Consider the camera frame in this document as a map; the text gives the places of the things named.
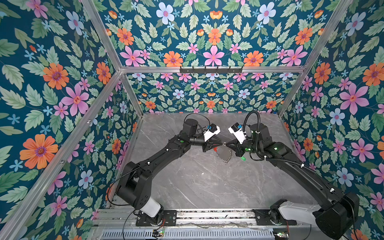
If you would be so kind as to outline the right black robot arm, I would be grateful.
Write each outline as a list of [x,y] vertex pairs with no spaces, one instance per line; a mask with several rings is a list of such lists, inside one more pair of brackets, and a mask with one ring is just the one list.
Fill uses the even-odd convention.
[[343,193],[337,187],[326,183],[310,169],[293,150],[281,142],[275,142],[264,124],[251,126],[251,136],[235,123],[229,127],[235,139],[226,143],[237,157],[245,153],[257,154],[260,161],[266,161],[287,173],[316,200],[315,205],[298,204],[281,199],[270,207],[269,216],[273,224],[290,220],[318,227],[331,239],[340,239],[358,218],[359,197],[354,193]]

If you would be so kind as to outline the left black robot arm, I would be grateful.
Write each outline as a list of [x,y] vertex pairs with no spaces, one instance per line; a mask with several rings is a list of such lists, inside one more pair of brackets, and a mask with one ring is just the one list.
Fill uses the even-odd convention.
[[192,146],[202,147],[205,153],[223,144],[218,138],[221,132],[219,126],[210,124],[198,133],[199,126],[197,120],[186,119],[182,130],[169,139],[165,147],[144,161],[127,163],[117,181],[116,195],[135,210],[144,213],[154,226],[163,221],[164,207],[151,197],[153,178]]

